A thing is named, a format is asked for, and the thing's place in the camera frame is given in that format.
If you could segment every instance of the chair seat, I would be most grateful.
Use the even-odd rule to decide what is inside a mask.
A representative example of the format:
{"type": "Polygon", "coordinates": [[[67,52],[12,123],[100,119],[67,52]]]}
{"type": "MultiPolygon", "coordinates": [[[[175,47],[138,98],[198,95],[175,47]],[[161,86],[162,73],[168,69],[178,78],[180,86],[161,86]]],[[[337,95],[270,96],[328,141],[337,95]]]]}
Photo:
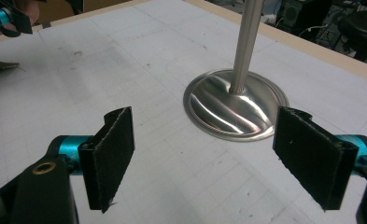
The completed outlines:
{"type": "Polygon", "coordinates": [[[367,11],[354,12],[342,18],[338,29],[348,38],[352,49],[367,53],[367,11]]]}

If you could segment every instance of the white table surface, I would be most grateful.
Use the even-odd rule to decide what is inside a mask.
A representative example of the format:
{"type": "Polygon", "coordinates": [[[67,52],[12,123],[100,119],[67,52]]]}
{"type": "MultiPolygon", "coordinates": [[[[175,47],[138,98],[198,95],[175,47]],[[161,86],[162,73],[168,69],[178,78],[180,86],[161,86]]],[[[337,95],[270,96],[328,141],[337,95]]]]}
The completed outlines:
{"type": "MultiPolygon", "coordinates": [[[[136,149],[102,215],[72,176],[80,223],[356,223],[366,181],[351,176],[339,211],[324,212],[272,150],[199,130],[183,92],[232,68],[239,24],[180,0],[128,5],[0,42],[0,187],[58,135],[95,134],[131,106],[136,149]]],[[[367,135],[367,79],[258,35],[250,70],[331,133],[367,135]]]]}

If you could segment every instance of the stainless steel base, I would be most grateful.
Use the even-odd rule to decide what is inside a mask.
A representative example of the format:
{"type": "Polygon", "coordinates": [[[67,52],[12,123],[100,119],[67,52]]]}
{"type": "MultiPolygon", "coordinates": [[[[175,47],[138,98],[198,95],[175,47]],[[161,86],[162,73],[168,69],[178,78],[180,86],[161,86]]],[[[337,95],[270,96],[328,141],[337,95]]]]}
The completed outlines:
{"type": "Polygon", "coordinates": [[[229,93],[233,70],[218,70],[194,79],[184,94],[190,119],[202,130],[231,141],[256,141],[275,132],[277,109],[288,106],[272,81],[248,72],[244,92],[229,93]]]}

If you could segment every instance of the black stool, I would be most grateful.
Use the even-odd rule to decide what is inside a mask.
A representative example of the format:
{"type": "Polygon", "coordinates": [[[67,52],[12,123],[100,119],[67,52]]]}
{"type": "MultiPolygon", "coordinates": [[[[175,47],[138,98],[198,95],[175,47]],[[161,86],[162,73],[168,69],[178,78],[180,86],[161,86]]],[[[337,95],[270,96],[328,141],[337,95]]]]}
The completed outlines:
{"type": "Polygon", "coordinates": [[[367,58],[367,11],[354,12],[340,20],[338,29],[347,38],[347,45],[357,53],[354,58],[367,58]]]}

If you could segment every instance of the table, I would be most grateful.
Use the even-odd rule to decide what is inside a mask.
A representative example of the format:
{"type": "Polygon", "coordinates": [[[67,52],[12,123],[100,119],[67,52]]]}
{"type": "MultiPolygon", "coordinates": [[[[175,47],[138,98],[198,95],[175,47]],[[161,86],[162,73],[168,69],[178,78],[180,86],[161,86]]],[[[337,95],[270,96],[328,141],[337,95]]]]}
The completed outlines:
{"type": "MultiPolygon", "coordinates": [[[[195,0],[134,0],[0,37],[0,187],[63,134],[95,134],[131,106],[136,150],[105,214],[72,176],[81,223],[356,223],[366,181],[351,176],[339,211],[324,212],[272,150],[199,130],[183,92],[232,68],[240,16],[195,0]]],[[[367,64],[261,25],[250,70],[331,133],[367,135],[367,64]]]]}

